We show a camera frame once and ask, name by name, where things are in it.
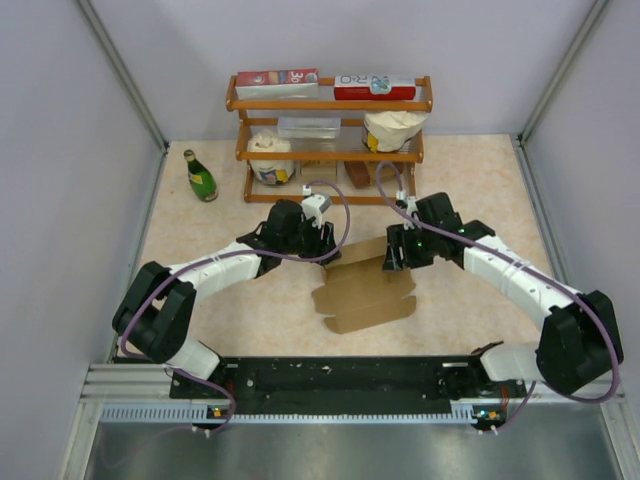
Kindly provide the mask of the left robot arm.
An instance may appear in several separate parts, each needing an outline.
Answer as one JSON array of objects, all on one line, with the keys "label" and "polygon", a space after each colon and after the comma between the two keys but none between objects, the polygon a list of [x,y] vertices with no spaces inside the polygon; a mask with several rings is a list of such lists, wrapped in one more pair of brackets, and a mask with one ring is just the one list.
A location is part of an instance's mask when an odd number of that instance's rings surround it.
[{"label": "left robot arm", "polygon": [[113,317],[113,329],[151,362],[187,373],[203,395],[220,394],[227,382],[223,360],[188,336],[194,306],[266,275],[284,259],[318,265],[338,259],[334,225],[322,218],[330,205],[324,194],[300,203],[279,200],[256,229],[222,250],[171,267],[143,265]]}]

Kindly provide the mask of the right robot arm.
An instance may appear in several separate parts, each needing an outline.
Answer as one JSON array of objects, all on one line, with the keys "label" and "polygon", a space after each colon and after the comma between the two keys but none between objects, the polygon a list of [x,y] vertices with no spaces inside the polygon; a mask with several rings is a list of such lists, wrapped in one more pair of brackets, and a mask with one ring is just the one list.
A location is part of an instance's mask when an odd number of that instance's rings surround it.
[{"label": "right robot arm", "polygon": [[403,221],[387,229],[384,270],[417,269],[437,258],[451,261],[492,285],[539,330],[532,343],[498,342],[478,350],[480,362],[466,372],[474,393],[487,396],[503,381],[525,380],[575,399],[578,390],[606,373],[611,385],[598,399],[616,393],[624,354],[606,294],[585,294],[544,274],[483,222],[463,222],[444,192],[418,199],[400,189],[388,204]]}]

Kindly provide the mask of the brown cardboard box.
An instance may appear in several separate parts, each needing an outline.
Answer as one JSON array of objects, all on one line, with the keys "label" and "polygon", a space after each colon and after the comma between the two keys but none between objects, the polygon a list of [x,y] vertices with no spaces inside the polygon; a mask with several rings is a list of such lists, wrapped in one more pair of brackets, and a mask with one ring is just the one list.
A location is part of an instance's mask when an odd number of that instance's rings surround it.
[{"label": "brown cardboard box", "polygon": [[312,299],[331,332],[352,333],[415,312],[411,273],[385,271],[386,249],[384,236],[345,245],[341,257],[323,268],[324,284],[312,292]]}]

